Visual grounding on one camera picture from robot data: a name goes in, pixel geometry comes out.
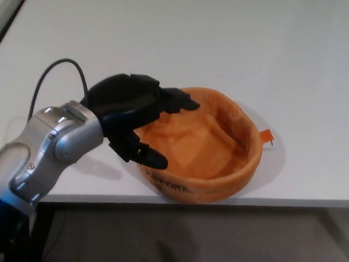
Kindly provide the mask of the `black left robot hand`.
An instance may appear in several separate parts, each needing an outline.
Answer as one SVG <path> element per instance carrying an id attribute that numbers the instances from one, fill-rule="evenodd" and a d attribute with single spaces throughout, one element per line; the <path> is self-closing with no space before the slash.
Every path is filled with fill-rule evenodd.
<path id="1" fill-rule="evenodd" d="M 142 143 L 135 133 L 160 118 L 200 107 L 190 94 L 178 88 L 162 88 L 148 75 L 117 74 L 92 86 L 80 103 L 94 113 L 109 146 L 125 161 L 166 169 L 167 158 Z"/>

